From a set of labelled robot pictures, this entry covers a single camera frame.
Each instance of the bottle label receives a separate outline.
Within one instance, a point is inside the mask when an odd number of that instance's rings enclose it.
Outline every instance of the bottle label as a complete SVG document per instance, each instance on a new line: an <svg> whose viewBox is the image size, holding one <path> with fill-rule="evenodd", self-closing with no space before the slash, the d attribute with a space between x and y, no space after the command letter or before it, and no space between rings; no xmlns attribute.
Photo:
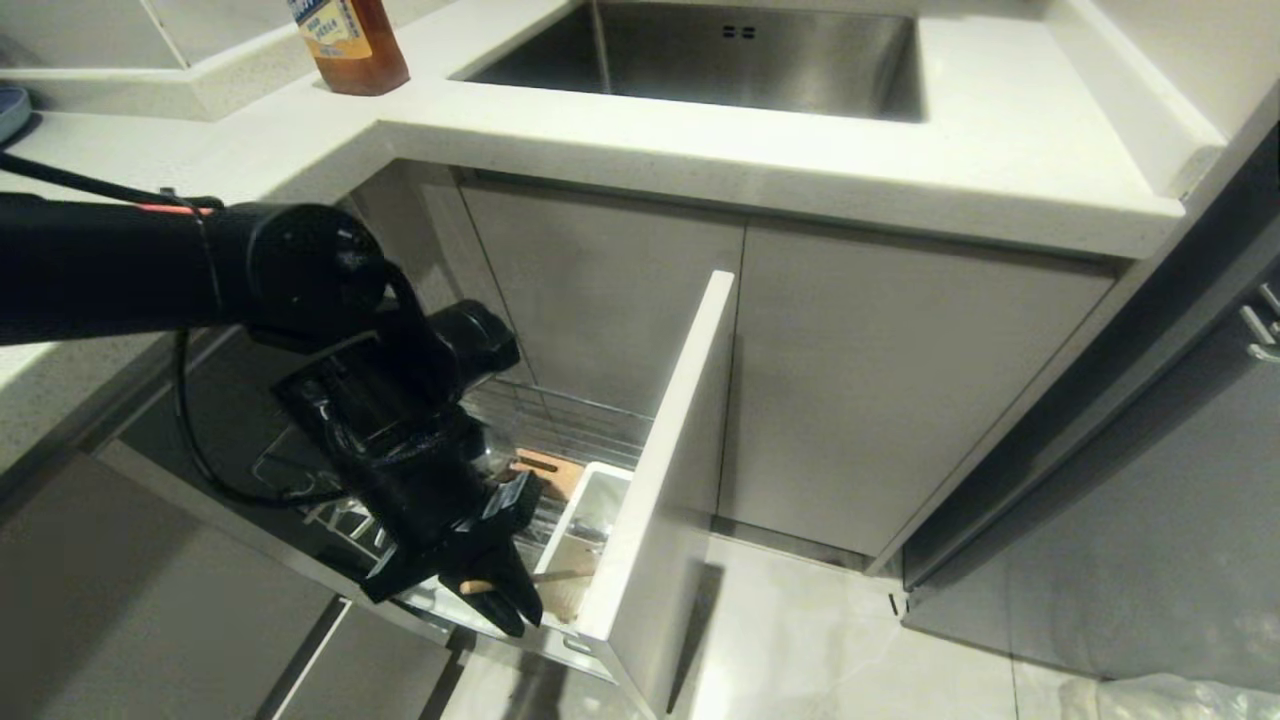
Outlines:
<svg viewBox="0 0 1280 720"><path fill-rule="evenodd" d="M289 0L289 10L316 58L358 60L374 54L351 0Z"/></svg>

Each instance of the white floor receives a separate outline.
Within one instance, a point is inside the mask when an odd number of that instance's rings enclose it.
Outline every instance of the white floor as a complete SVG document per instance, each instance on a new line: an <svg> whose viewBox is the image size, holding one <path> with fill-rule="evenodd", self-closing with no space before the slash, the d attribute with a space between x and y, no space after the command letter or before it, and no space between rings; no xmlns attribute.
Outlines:
<svg viewBox="0 0 1280 720"><path fill-rule="evenodd" d="M902 628L888 601L899 591L892 580L721 537L708 561L722 569L719 592L672 719L1062 716L1059 692L1071 675ZM603 680L483 642L442 717L640 716Z"/></svg>

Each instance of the kitchen counter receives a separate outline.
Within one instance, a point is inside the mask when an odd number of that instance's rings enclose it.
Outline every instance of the kitchen counter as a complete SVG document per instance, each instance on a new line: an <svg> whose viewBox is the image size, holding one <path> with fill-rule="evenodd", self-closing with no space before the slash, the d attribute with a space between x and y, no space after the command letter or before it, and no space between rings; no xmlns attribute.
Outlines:
<svg viewBox="0 0 1280 720"><path fill-rule="evenodd" d="M451 79L571 8L460 0L397 32L413 79L381 97L312 73L212 123L50 113L12 151L228 202L332 202L403 158L1132 259L1183 217L1023 4L919 8L924 123ZM84 197L12 176L0 191ZM0 470L155 341L0 348Z"/></svg>

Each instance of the gray cabinet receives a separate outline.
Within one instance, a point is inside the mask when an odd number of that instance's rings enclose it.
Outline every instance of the gray cabinet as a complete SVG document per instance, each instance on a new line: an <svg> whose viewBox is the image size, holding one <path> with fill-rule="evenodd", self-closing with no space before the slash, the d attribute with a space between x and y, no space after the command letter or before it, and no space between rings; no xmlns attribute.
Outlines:
<svg viewBox="0 0 1280 720"><path fill-rule="evenodd" d="M1097 265L753 222L719 514L878 555L1111 287Z"/></svg>
<svg viewBox="0 0 1280 720"><path fill-rule="evenodd" d="M744 219L507 183L462 195L536 383L657 413L708 275L739 270Z"/></svg>
<svg viewBox="0 0 1280 720"><path fill-rule="evenodd" d="M449 662L449 651L346 601L324 630L315 652L303 656L283 693L273 720L369 717L419 720ZM294 657L301 664L303 657Z"/></svg>
<svg viewBox="0 0 1280 720"><path fill-rule="evenodd" d="M333 593L84 455L47 471L0 527L0 716L252 716Z"/></svg>

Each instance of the cabinet handle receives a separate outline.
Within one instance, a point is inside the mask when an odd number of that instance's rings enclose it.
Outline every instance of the cabinet handle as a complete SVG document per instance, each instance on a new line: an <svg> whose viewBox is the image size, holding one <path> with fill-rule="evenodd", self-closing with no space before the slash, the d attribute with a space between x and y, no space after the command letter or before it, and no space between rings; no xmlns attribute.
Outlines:
<svg viewBox="0 0 1280 720"><path fill-rule="evenodd" d="M1268 283L1262 283L1261 286L1258 286L1258 295L1261 295L1262 300L1265 300L1266 304L1271 306L1272 313L1280 315L1280 297L1276 297L1276 293L1271 290L1271 286ZM1271 323L1271 332L1275 334L1280 334L1280 320Z"/></svg>
<svg viewBox="0 0 1280 720"><path fill-rule="evenodd" d="M1270 331L1267 331L1262 318L1258 318L1258 314L1248 305L1240 306L1240 318L1244 319L1244 324L1248 325L1253 337L1258 340L1258 342L1249 345L1249 355L1262 360L1263 363L1275 363L1280 365L1280 354L1272 350L1276 345L1276 338L1272 337Z"/></svg>
<svg viewBox="0 0 1280 720"><path fill-rule="evenodd" d="M595 656L595 653L591 652L591 648L588 647L586 643L579 642L568 635L561 635L561 638L564 643L564 647L572 650L573 652L581 652L582 655L590 655L593 657Z"/></svg>

